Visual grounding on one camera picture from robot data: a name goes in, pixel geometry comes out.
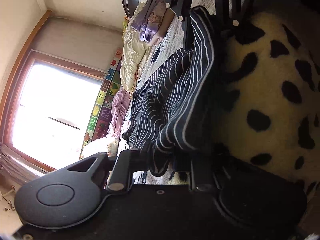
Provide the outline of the black white striped garment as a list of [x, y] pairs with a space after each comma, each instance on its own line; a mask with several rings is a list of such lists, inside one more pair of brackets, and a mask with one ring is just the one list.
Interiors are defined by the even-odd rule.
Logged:
[[141, 149], [150, 143], [150, 172], [160, 177], [175, 152], [198, 150], [208, 133], [207, 87], [214, 68], [214, 30], [211, 15], [203, 6], [190, 10], [193, 50], [174, 52], [133, 93], [126, 143]]

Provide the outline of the folded purple flower blanket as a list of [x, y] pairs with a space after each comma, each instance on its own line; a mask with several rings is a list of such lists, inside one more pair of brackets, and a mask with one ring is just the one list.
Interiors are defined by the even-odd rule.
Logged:
[[175, 13], [166, 7], [165, 0], [147, 0], [133, 18], [131, 27], [142, 42], [153, 46], [163, 40], [174, 16]]

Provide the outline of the colourful alphabet play mat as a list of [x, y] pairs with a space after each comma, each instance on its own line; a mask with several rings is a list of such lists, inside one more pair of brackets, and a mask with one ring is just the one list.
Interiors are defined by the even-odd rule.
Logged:
[[86, 145], [107, 135], [112, 119], [112, 101], [121, 87], [120, 68], [122, 55], [123, 50], [118, 48], [103, 78], [84, 136], [80, 160], [84, 158], [82, 152]]

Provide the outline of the grey cream spotted blanket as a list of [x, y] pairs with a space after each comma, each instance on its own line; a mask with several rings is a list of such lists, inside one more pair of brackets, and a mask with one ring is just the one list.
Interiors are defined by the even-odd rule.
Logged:
[[[221, 30], [215, 8], [203, 7], [215, 61], [198, 150], [230, 154], [309, 196], [319, 186], [319, 35], [304, 35], [319, 32], [319, 14], [299, 0], [250, 0], [240, 24]], [[168, 33], [162, 64], [182, 40], [182, 30]]]

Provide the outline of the pink crumpled garment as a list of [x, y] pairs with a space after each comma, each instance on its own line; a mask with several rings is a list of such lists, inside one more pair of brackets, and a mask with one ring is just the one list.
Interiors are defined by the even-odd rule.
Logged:
[[125, 120], [127, 110], [131, 102], [131, 95], [122, 86], [115, 94], [111, 108], [111, 122], [108, 128], [108, 137], [119, 141], [121, 129]]

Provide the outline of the cream quilted duvet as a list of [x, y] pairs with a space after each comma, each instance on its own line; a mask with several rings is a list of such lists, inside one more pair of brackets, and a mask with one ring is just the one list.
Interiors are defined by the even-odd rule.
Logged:
[[147, 0], [138, 0], [139, 3], [129, 20], [123, 33], [123, 55], [121, 59], [120, 80], [124, 90], [130, 96], [136, 90], [137, 80], [143, 72], [148, 61], [151, 47], [139, 39], [139, 33], [135, 31], [131, 24], [138, 13], [143, 9]]

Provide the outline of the wooden framed window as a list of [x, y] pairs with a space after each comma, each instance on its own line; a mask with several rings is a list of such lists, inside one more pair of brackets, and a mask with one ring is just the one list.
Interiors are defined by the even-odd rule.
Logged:
[[8, 155], [42, 172], [80, 158], [89, 97], [105, 72], [33, 48], [46, 11], [10, 71], [1, 99], [1, 142]]

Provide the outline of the grey window curtain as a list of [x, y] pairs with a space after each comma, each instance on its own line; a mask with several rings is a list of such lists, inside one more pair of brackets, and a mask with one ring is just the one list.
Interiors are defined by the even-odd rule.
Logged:
[[47, 173], [1, 142], [1, 175], [23, 185]]

